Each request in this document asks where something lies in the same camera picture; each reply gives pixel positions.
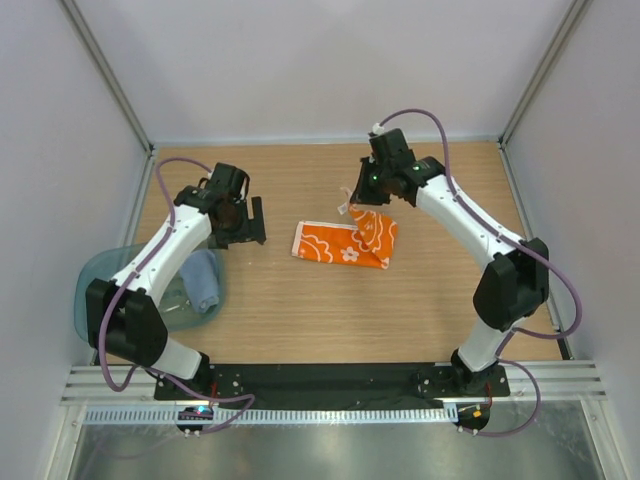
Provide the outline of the orange and white towel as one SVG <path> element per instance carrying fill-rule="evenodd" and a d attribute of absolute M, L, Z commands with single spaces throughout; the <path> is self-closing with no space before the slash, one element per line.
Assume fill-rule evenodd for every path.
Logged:
<path fill-rule="evenodd" d="M 291 255 L 323 264 L 386 270 L 394 253 L 398 224 L 388 215 L 364 210 L 350 201 L 352 191 L 342 188 L 346 201 L 338 207 L 351 224 L 300 221 Z"/>

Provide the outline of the blue bear towel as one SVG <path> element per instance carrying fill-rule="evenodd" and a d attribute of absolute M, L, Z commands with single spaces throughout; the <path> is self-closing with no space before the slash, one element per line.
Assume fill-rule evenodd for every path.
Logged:
<path fill-rule="evenodd" d="M 204 314 L 220 301 L 218 264 L 212 250 L 193 251 L 179 269 L 187 297 L 199 314 Z"/>

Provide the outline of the translucent blue plastic bin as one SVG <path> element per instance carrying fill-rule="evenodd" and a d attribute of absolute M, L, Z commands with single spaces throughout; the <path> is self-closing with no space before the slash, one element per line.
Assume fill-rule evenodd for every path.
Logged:
<path fill-rule="evenodd" d="M 74 327 L 88 339 L 85 292 L 95 280 L 109 280 L 143 249 L 141 244 L 103 251 L 81 270 L 75 290 Z M 212 321 L 226 300 L 226 273 L 220 251 L 199 245 L 170 280 L 158 307 L 169 332 L 202 326 Z"/>

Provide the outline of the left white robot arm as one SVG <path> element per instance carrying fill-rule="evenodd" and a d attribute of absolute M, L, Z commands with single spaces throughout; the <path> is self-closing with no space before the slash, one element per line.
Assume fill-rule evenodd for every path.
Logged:
<path fill-rule="evenodd" d="M 108 371 L 109 355 L 177 378 L 177 388 L 191 400 L 210 392 L 208 356 L 171 338 L 159 312 L 170 281 L 210 238 L 222 249 L 234 243 L 264 244 L 262 198 L 247 198 L 242 189 L 185 187 L 170 201 L 165 223 L 139 254 L 110 279 L 94 279 L 87 287 L 88 343 L 97 350 L 113 390 L 124 386 Z"/>

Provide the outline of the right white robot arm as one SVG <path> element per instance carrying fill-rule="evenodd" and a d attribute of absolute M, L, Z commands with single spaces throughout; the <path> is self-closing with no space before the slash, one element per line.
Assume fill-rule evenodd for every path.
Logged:
<path fill-rule="evenodd" d="M 513 329 L 548 298 L 548 270 L 521 249 L 547 258 L 548 248 L 537 238 L 526 241 L 500 227 L 447 178 L 444 166 L 433 157 L 399 169 L 362 158 L 351 201 L 383 205 L 392 196 L 436 219 L 482 270 L 472 299 L 476 323 L 451 356 L 453 389 L 472 396 L 484 390 Z"/>

